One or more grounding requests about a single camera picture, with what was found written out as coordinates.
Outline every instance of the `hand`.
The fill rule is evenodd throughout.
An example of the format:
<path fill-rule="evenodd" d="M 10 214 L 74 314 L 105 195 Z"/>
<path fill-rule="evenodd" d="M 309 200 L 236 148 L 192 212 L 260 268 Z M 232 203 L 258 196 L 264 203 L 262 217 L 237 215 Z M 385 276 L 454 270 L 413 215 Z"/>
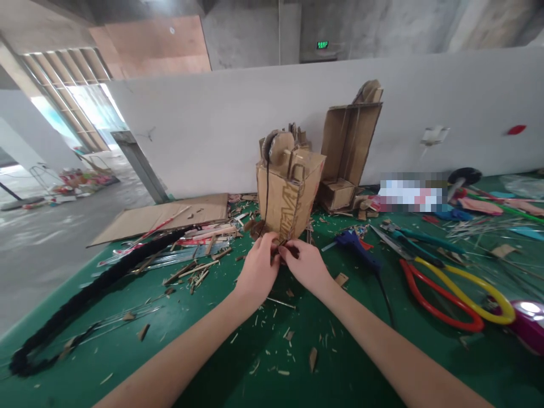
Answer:
<path fill-rule="evenodd" d="M 331 283 L 334 284 L 334 279 L 327 271 L 319 249 L 315 246 L 301 240 L 291 240 L 278 249 L 295 278 L 318 298 L 330 287 Z M 298 251 L 298 256 L 293 256 L 290 249 L 294 252 Z"/>
<path fill-rule="evenodd" d="M 267 232 L 255 241 L 238 276 L 234 291 L 242 296 L 244 301 L 250 302 L 254 310 L 265 301 L 278 276 L 280 255 L 277 254 L 270 262 L 270 256 L 277 248 L 272 241 L 278 237 L 276 232 Z"/>

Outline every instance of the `white partition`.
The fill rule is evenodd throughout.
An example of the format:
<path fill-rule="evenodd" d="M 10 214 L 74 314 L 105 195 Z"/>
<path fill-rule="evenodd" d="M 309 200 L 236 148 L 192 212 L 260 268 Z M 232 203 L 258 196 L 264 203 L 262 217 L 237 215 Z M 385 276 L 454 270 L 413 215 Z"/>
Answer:
<path fill-rule="evenodd" d="M 384 107 L 362 184 L 382 172 L 544 167 L 544 49 L 222 70 L 108 85 L 151 165 L 175 197 L 256 191 L 258 140 L 296 121 L 321 148 L 325 113 L 377 78 Z M 451 131 L 420 159 L 427 127 Z M 509 128 L 526 125 L 517 136 Z"/>

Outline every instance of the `light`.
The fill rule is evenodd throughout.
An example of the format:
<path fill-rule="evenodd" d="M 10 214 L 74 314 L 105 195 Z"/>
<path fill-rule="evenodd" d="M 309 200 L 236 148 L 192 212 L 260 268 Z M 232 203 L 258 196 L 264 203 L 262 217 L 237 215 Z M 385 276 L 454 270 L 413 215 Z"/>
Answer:
<path fill-rule="evenodd" d="M 520 307 L 528 312 L 532 312 L 532 313 L 540 313 L 542 312 L 542 310 L 540 309 L 540 307 L 538 307 L 537 305 L 535 305 L 534 303 L 530 303 L 530 302 L 521 302 L 520 303 Z"/>

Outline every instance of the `red handle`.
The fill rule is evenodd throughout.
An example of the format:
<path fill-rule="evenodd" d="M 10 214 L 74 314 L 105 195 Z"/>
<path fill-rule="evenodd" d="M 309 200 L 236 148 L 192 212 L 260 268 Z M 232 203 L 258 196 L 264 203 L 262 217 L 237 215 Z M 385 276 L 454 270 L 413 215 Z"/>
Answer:
<path fill-rule="evenodd" d="M 417 301 L 421 304 L 421 306 L 423 306 L 430 314 L 442 320 L 444 323 L 455 327 L 456 329 L 466 330 L 467 332 L 473 333 L 481 332 L 483 330 L 482 318 L 474 310 L 472 310 L 465 303 L 463 303 L 461 299 L 451 294 L 444 288 L 438 286 L 435 282 L 427 278 L 418 269 L 416 269 L 414 265 L 406 262 L 406 260 L 401 259 L 400 263 L 406 275 L 406 280 L 408 281 L 408 286 L 410 286 L 410 290 L 414 294 Z M 444 296 L 450 302 L 465 311 L 465 313 L 472 318 L 472 323 L 464 323 L 462 321 L 455 320 L 433 307 L 419 292 L 418 286 L 415 284 L 414 275 L 417 276 L 424 283 L 432 287 L 435 291 Z"/>

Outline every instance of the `plastic bag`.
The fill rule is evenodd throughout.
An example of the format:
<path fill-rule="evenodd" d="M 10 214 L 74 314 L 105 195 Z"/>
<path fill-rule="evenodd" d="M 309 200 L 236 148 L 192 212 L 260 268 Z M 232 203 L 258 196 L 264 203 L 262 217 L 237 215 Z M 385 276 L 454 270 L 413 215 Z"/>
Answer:
<path fill-rule="evenodd" d="M 532 199 L 544 198 L 543 179 L 516 175 L 500 176 L 499 179 L 504 184 L 504 188 L 518 196 Z"/>

